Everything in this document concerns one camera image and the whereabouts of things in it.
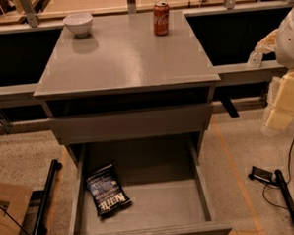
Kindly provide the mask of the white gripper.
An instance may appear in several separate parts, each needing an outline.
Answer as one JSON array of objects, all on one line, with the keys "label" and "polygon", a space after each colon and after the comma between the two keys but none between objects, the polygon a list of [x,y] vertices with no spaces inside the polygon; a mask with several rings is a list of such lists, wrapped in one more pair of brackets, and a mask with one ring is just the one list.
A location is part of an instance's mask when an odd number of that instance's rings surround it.
[{"label": "white gripper", "polygon": [[[273,99],[273,107],[276,109],[294,108],[294,71],[289,71],[283,76],[279,83],[279,89]],[[283,133],[292,123],[294,116],[265,109],[262,117],[261,132],[267,136]]]}]

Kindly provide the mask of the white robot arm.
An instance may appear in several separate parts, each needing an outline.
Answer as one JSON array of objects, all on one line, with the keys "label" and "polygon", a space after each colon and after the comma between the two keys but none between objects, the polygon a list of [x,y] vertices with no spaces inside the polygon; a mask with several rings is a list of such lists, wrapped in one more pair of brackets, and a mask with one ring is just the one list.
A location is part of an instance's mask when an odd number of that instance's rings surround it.
[{"label": "white robot arm", "polygon": [[294,6],[279,27],[259,41],[255,52],[269,54],[274,51],[276,61],[288,69],[281,79],[273,79],[262,132],[267,136],[282,133],[294,118]]}]

